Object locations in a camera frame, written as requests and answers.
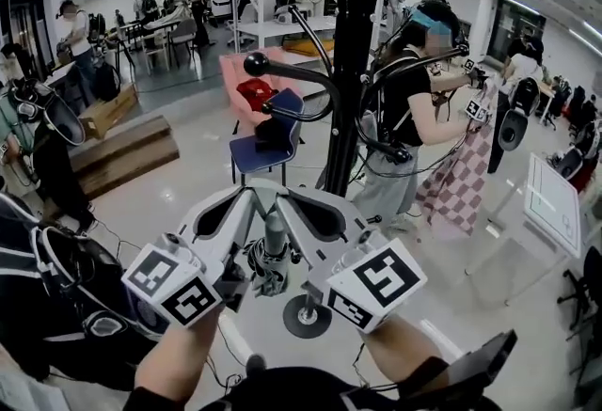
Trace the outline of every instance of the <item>shelving unit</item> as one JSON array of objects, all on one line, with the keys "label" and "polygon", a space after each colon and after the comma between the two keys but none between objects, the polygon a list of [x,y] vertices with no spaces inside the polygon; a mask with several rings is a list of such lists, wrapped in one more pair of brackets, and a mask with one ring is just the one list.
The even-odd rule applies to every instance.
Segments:
[{"label": "shelving unit", "polygon": [[[275,21],[266,22],[264,20],[265,0],[254,0],[251,3],[258,12],[258,21],[252,24],[238,24],[238,32],[256,36],[258,38],[258,44],[260,48],[265,46],[266,38],[282,37],[284,35],[303,32],[303,28],[299,24],[279,24]],[[335,20],[336,18],[334,16],[313,16],[308,19],[308,23],[314,31],[334,30],[336,26]],[[291,63],[293,65],[318,59],[318,56],[303,56],[290,54],[287,52],[287,63]]]}]

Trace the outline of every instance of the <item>checkered cloth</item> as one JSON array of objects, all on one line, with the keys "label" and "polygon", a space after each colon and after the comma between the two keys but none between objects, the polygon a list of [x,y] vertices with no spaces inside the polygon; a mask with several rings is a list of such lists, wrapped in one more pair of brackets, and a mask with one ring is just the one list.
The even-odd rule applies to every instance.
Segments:
[{"label": "checkered cloth", "polygon": [[481,104],[489,107],[490,120],[476,134],[468,134],[462,146],[429,175],[416,194],[422,213],[441,240],[468,237],[474,229],[493,144],[497,97],[498,86],[486,84]]}]

